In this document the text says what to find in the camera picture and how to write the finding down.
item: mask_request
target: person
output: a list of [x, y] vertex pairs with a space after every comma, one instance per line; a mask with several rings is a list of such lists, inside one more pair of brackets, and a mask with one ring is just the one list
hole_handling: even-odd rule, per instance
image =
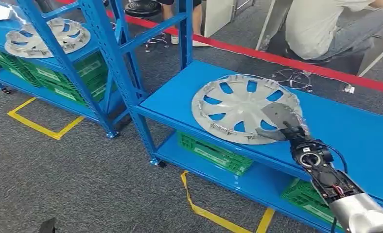
[[[168, 20], [171, 17], [173, 17], [172, 5], [174, 3], [174, 0], [157, 0], [157, 1], [160, 2], [163, 7], [164, 20]], [[193, 33], [196, 35], [201, 35], [202, 15], [203, 15], [202, 0], [193, 0]], [[178, 36], [172, 35], [172, 44], [177, 45], [178, 43], [179, 43]], [[210, 45], [194, 40], [193, 46], [206, 47]]]
[[[345, 8], [377, 8], [357, 21], [338, 28]], [[373, 47], [372, 36], [383, 28], [383, 0], [294, 0], [286, 18], [286, 41], [305, 60], [363, 54]]]

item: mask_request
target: white shoe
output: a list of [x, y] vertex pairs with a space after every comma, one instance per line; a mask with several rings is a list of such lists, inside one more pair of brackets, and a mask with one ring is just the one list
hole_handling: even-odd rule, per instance
[[208, 47], [208, 46], [211, 46], [211, 45], [202, 43], [200, 41], [195, 41], [195, 40], [193, 41], [193, 47]]
[[[178, 36], [172, 35], [172, 44], [177, 45], [179, 43]], [[193, 41], [193, 47], [208, 47], [211, 45], [199, 42], [199, 41]]]
[[178, 44], [178, 36], [172, 35], [172, 44], [174, 45]]

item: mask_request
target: black stool seat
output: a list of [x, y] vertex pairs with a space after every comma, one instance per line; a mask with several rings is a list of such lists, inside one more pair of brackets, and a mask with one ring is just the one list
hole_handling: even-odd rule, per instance
[[298, 60], [298, 61], [301, 61], [301, 62], [304, 62], [304, 63], [308, 63], [308, 64], [312, 64], [312, 65], [323, 65], [323, 64], [326, 64], [328, 62], [330, 62], [332, 60], [332, 58], [327, 58], [325, 60], [305, 60], [301, 57], [299, 57], [295, 52], [293, 52], [289, 46], [286, 47], [286, 49], [284, 50], [284, 57], [286, 58], [290, 58], [290, 59], [293, 59], [293, 60]]
[[147, 18], [160, 14], [161, 5], [153, 0], [137, 0], [129, 2], [124, 12], [129, 16]]

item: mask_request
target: blue metal shelf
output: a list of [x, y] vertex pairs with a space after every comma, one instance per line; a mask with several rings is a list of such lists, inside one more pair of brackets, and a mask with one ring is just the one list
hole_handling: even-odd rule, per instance
[[[268, 145], [234, 144], [212, 136], [194, 120], [191, 110], [194, 94], [206, 83], [232, 73], [235, 72], [193, 62], [135, 109], [140, 114], [172, 128], [309, 180], [310, 176], [293, 161], [288, 142]], [[304, 92], [292, 91], [300, 99], [303, 116], [312, 134], [340, 150], [349, 164], [350, 176], [383, 205], [383, 116]], [[340, 159], [335, 157], [334, 163], [336, 167], [342, 168]]]
[[293, 176], [254, 162], [241, 176], [236, 176], [206, 159], [181, 148], [172, 134], [160, 146], [156, 156], [245, 197], [270, 206], [322, 232], [330, 232], [330, 224], [280, 198], [293, 181]]
[[[28, 20], [19, 7], [17, 6], [12, 6], [12, 7], [19, 14], [21, 18]], [[6, 53], [4, 49], [5, 35], [9, 31], [19, 30], [20, 28], [21, 28], [21, 24], [20, 22], [18, 22], [17, 18], [15, 17], [11, 17], [9, 20], [0, 21], [0, 51]], [[91, 39], [84, 47], [82, 47], [81, 49], [75, 52], [67, 54], [67, 57], [70, 59], [71, 62], [82, 60], [86, 58], [87, 56], [91, 55], [92, 53], [98, 51], [97, 39], [93, 35], [92, 31], [90, 31], [90, 33], [91, 33]], [[28, 59], [28, 58], [23, 58], [23, 59], [39, 66], [47, 67], [49, 69], [59, 71], [59, 72], [64, 72], [64, 67], [61, 66], [57, 62], [57, 60], [53, 57], [43, 58], [43, 59]]]
[[[11, 72], [0, 69], [0, 83], [11, 86], [14, 89], [20, 90], [21, 92], [27, 93], [31, 96], [38, 97], [42, 100], [45, 100], [51, 104], [54, 104], [60, 108], [64, 108], [78, 115], [85, 116], [94, 121], [99, 121], [94, 112], [82, 104], [78, 104], [68, 98], [57, 95], [44, 87], [34, 87], [28, 82], [19, 78], [18, 76], [12, 74]], [[112, 93], [110, 97], [110, 108], [114, 109], [117, 106], [122, 104], [122, 98], [118, 91]], [[105, 100], [103, 99], [99, 103], [100, 107], [105, 109]]]

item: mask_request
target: shelf foot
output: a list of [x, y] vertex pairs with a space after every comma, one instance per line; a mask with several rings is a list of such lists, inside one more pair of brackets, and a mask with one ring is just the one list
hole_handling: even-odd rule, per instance
[[117, 137], [117, 136], [119, 136], [119, 135], [120, 135], [120, 133], [117, 132], [117, 131], [111, 131], [111, 132], [108, 132], [108, 133], [106, 134], [106, 136], [107, 136], [108, 138], [115, 138], [115, 137]]
[[150, 163], [153, 164], [153, 165], [155, 165], [155, 166], [159, 166], [159, 167], [161, 167], [161, 168], [165, 168], [165, 167], [167, 166], [167, 163], [166, 163], [166, 162], [164, 162], [164, 161], [162, 161], [162, 160], [160, 160], [160, 159], [158, 159], [158, 158], [152, 158], [152, 159], [150, 160]]

